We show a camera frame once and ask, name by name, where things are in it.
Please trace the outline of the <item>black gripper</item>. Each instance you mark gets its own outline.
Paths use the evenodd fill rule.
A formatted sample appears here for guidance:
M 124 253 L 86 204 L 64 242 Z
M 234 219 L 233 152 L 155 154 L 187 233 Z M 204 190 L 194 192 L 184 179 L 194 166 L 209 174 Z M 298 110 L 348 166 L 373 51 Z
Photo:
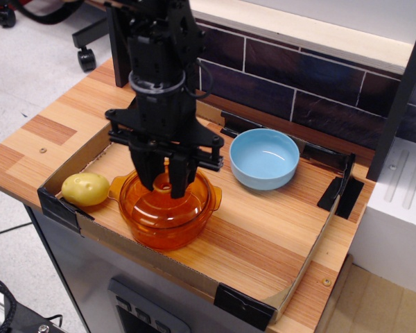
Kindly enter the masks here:
M 175 82 L 153 82 L 129 75 L 136 96 L 126 109 L 105 113 L 111 123 L 110 139 L 129 147 L 142 185 L 153 190 L 156 177 L 168 174 L 171 198 L 185 195 L 197 167 L 218 171 L 223 165 L 223 139 L 196 119 L 196 99 L 182 74 Z

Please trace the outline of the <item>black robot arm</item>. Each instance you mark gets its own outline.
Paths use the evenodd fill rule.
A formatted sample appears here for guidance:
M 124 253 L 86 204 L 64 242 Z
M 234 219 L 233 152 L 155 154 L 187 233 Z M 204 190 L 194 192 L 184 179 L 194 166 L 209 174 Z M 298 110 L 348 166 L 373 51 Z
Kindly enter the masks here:
M 198 167 L 219 170 L 224 141 L 196 118 L 196 69 L 205 33 L 188 1 L 106 1 L 116 36 L 130 61 L 135 92 L 129 108 L 108 110 L 110 139 L 130 149 L 140 181 L 152 189 L 167 173 L 171 197 L 181 198 Z

